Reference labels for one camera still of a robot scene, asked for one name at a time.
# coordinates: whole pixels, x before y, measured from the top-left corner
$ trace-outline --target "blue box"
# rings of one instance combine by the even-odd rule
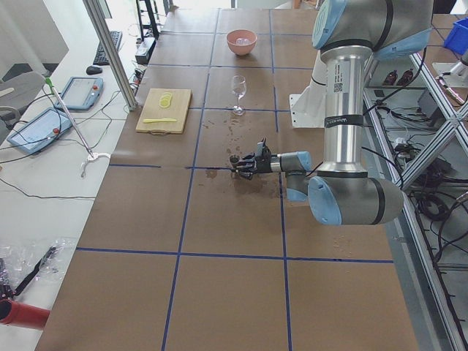
[[[453,24],[452,31],[444,41],[444,46],[448,49],[463,55],[468,49],[468,18],[457,20]]]

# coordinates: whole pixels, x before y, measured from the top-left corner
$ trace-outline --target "wooden cutting board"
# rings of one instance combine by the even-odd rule
[[[159,100],[164,93],[171,93],[170,106],[163,108],[159,106]],[[189,110],[192,91],[190,89],[150,89],[145,105],[141,111],[136,131],[139,133],[172,133],[182,134],[184,132],[185,120]],[[175,122],[143,123],[144,119],[174,118]]]

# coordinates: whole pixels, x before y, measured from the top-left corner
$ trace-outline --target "computer mouse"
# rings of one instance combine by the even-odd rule
[[[98,75],[99,73],[102,73],[102,67],[99,66],[89,66],[86,69],[86,74],[87,75]]]

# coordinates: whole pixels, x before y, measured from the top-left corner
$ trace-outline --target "wine glass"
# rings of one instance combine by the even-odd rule
[[[237,96],[237,105],[233,107],[233,113],[237,116],[244,114],[244,108],[241,106],[241,97],[247,92],[246,78],[242,75],[235,75],[231,80],[231,89]]]

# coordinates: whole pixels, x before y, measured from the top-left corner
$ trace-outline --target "keyboard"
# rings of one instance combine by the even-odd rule
[[[110,31],[110,37],[112,38],[112,41],[114,42],[114,45],[116,46],[116,49],[118,51],[118,48],[122,41],[122,32]],[[107,56],[105,55],[104,47],[102,46],[101,43],[99,43],[99,45],[97,46],[96,56],[94,57],[93,64],[97,66],[105,66],[109,64],[109,60],[107,59]]]

